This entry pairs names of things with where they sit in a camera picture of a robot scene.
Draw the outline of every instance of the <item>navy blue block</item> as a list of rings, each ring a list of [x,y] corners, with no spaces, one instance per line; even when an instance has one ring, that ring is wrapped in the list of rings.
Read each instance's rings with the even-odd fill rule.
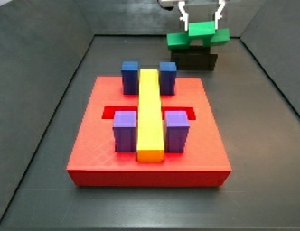
[[[138,61],[123,61],[120,70],[123,95],[138,95],[138,69]]]
[[[114,116],[115,152],[135,152],[136,112],[116,111]]]
[[[164,147],[166,152],[183,152],[190,129],[184,111],[167,111],[164,116]]]
[[[160,95],[174,95],[174,85],[176,77],[175,62],[159,62],[159,93]]]

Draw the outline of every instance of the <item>green block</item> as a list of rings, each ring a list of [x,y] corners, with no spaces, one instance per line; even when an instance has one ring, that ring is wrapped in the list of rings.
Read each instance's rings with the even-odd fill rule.
[[[188,39],[209,39],[215,34],[214,21],[188,23]]]
[[[213,37],[203,38],[203,46],[213,47],[226,44],[230,40],[230,30],[229,29],[217,29],[217,32]]]
[[[167,46],[170,50],[187,49],[190,43],[187,32],[167,34]]]
[[[217,29],[217,32],[210,40],[210,46],[223,45],[229,40],[230,40],[230,30]]]

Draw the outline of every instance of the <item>yellow block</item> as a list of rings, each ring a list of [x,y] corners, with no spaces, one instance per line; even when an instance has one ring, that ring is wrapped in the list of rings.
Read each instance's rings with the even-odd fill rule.
[[[136,161],[162,162],[164,138],[156,69],[140,69],[139,73],[136,131]]]

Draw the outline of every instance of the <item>red rectangular platform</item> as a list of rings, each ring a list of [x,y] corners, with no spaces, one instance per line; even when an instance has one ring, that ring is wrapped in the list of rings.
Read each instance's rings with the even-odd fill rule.
[[[114,106],[135,109],[138,96],[123,96],[120,77],[96,78],[67,166],[78,186],[222,185],[231,166],[201,79],[176,78],[175,96],[160,98],[163,108],[194,109],[184,153],[166,153],[160,163],[139,163],[135,153],[115,152],[112,115],[106,114]]]

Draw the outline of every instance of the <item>purple block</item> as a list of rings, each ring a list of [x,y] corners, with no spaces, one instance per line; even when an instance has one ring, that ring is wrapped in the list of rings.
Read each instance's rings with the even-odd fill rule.
[[[184,111],[167,111],[164,115],[164,145],[166,152],[183,152],[190,129]]]
[[[136,112],[116,111],[114,116],[114,137],[116,152],[135,152]]]

